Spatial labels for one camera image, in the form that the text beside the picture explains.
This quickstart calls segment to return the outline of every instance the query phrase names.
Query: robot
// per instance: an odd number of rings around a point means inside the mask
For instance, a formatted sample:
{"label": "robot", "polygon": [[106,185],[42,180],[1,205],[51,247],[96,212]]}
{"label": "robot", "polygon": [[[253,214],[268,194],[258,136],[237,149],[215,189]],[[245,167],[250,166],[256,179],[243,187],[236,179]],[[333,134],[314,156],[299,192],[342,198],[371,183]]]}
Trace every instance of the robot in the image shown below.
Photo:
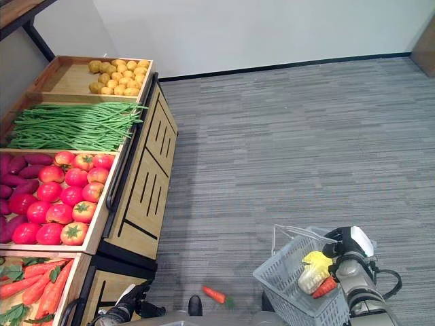
{"label": "robot", "polygon": [[[400,326],[385,301],[402,288],[402,280],[397,272],[376,267],[374,247],[367,235],[358,226],[351,226],[337,228],[325,237],[336,241],[334,244],[325,244],[323,254],[332,258],[333,264],[329,267],[329,272],[341,284],[341,291],[349,305],[349,321],[343,326]],[[388,273],[398,279],[396,286],[385,295],[376,287],[377,274],[380,273]],[[122,294],[115,307],[100,314],[88,326],[114,326],[119,323],[128,323],[128,326],[285,325],[273,312],[264,295],[263,310],[268,311],[255,314],[251,323],[235,323],[225,317],[203,316],[201,299],[197,296],[190,299],[188,312],[166,313],[163,307],[159,308],[145,301],[145,292],[149,288],[149,283],[132,285]],[[131,322],[134,311],[143,319]]]}

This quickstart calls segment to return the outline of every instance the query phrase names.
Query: red tomato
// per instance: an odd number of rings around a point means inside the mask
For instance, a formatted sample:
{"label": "red tomato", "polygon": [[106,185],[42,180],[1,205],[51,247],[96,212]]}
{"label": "red tomato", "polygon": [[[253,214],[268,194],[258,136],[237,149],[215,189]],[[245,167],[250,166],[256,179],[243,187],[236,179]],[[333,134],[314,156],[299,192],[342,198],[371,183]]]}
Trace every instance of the red tomato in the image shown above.
{"label": "red tomato", "polygon": [[84,187],[88,184],[88,173],[80,170],[79,168],[72,168],[68,170],[65,175],[65,182],[67,185],[75,185],[77,187]]}
{"label": "red tomato", "polygon": [[94,216],[96,204],[93,202],[79,202],[74,206],[73,219],[76,222],[90,223]]}
{"label": "red tomato", "polygon": [[83,188],[83,198],[89,202],[98,202],[101,193],[103,192],[104,185],[99,182],[91,182]]}
{"label": "red tomato", "polygon": [[60,233],[62,233],[63,225],[59,223],[44,224],[38,232],[36,232],[36,241],[40,245],[60,245]]}
{"label": "red tomato", "polygon": [[73,164],[75,155],[70,153],[69,151],[60,151],[54,157],[54,163],[57,166],[60,166],[64,170],[68,170],[71,168]]}
{"label": "red tomato", "polygon": [[40,228],[36,223],[23,223],[15,229],[12,241],[18,245],[33,245],[36,243],[36,233]]}
{"label": "red tomato", "polygon": [[42,168],[38,174],[39,180],[44,183],[55,181],[62,183],[65,180],[65,174],[58,166],[50,165]]}
{"label": "red tomato", "polygon": [[88,225],[82,222],[73,222],[63,227],[60,239],[70,246],[80,246],[88,231]]}
{"label": "red tomato", "polygon": [[106,168],[93,168],[88,173],[88,182],[99,182],[99,183],[106,183],[107,176],[109,175],[109,170]]}
{"label": "red tomato", "polygon": [[60,200],[64,204],[74,207],[75,204],[83,200],[82,189],[80,187],[68,187],[62,191]]}
{"label": "red tomato", "polygon": [[45,223],[46,214],[50,206],[52,205],[49,202],[34,202],[27,209],[27,219],[32,223]]}
{"label": "red tomato", "polygon": [[82,170],[89,171],[94,167],[92,163],[92,155],[90,154],[79,154],[75,157],[73,166],[75,168],[81,168]]}
{"label": "red tomato", "polygon": [[62,187],[59,183],[51,181],[39,186],[36,196],[43,202],[57,202],[62,193]]}
{"label": "red tomato", "polygon": [[9,208],[11,212],[23,215],[27,213],[28,207],[37,201],[38,199],[36,199],[34,195],[18,194],[12,196],[12,198],[9,200]]}
{"label": "red tomato", "polygon": [[106,168],[110,170],[111,165],[114,163],[115,156],[109,154],[97,154],[94,156],[92,162],[96,168]]}
{"label": "red tomato", "polygon": [[46,221],[60,224],[71,223],[73,221],[73,209],[66,204],[54,204],[47,211]]}

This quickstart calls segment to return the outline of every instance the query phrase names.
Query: shopping basket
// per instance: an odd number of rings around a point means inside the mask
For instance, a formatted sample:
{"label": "shopping basket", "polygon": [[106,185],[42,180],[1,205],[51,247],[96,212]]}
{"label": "shopping basket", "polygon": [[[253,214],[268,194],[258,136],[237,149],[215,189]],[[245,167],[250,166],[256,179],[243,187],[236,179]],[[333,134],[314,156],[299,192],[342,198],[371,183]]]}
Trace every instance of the shopping basket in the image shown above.
{"label": "shopping basket", "polygon": [[[278,252],[275,252],[276,230],[292,239]],[[321,251],[326,243],[335,242],[323,237],[327,232],[315,227],[274,225],[272,257],[253,272],[275,312],[290,326],[342,326],[349,320],[349,308],[341,289],[313,299],[298,286],[304,270],[302,259],[311,251]]]}

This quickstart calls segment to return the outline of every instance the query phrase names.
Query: carrot leaf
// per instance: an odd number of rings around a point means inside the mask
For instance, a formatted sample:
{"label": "carrot leaf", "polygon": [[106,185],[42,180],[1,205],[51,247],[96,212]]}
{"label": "carrot leaf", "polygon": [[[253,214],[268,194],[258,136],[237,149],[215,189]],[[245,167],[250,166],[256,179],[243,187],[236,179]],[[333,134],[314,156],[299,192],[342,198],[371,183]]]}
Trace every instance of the carrot leaf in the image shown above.
{"label": "carrot leaf", "polygon": [[52,283],[56,282],[57,276],[59,276],[59,274],[60,274],[60,267],[56,266],[56,268],[50,272],[50,281],[52,281]]}
{"label": "carrot leaf", "polygon": [[28,324],[43,324],[54,319],[54,314],[48,314],[47,316],[41,317],[39,319],[26,319],[24,322]]}

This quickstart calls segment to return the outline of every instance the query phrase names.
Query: orange carrot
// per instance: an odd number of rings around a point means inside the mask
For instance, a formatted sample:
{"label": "orange carrot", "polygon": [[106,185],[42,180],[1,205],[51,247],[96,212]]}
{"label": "orange carrot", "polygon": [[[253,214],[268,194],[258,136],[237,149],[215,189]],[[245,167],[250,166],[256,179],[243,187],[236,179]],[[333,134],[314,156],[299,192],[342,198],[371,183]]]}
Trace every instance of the orange carrot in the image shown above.
{"label": "orange carrot", "polygon": [[314,291],[312,294],[313,298],[317,299],[328,292],[332,291],[337,287],[337,283],[335,282],[332,276],[329,276],[324,282]]}
{"label": "orange carrot", "polygon": [[35,284],[39,279],[39,276],[34,276],[32,278],[19,280],[15,283],[2,285],[0,287],[0,299],[6,299],[7,297],[14,295],[15,293],[27,289],[31,285]]}
{"label": "orange carrot", "polygon": [[225,303],[226,296],[223,293],[217,292],[206,286],[203,287],[203,291],[205,294],[207,294],[209,297],[212,297],[215,301],[219,302],[220,304]]}
{"label": "orange carrot", "polygon": [[47,314],[54,314],[56,312],[60,302],[60,297],[62,296],[63,288],[65,287],[65,283],[67,282],[72,265],[73,261],[71,260],[57,276],[54,286],[44,298],[44,301],[41,300],[41,302],[39,303],[37,313],[41,314],[41,316],[45,316]]}
{"label": "orange carrot", "polygon": [[26,291],[24,291],[24,293],[22,294],[22,303],[25,306],[34,304],[41,297],[46,285],[48,284],[48,282],[50,282],[51,271],[52,270],[48,270],[44,273],[44,275],[38,276],[39,280],[34,285],[29,287]]}
{"label": "orange carrot", "polygon": [[36,264],[36,265],[30,265],[27,266],[24,269],[24,278],[29,278],[35,275],[41,275],[48,270],[52,270],[53,268],[59,266],[65,265],[67,261],[66,260],[60,260],[60,261],[53,261],[52,263],[46,263],[46,264]]}

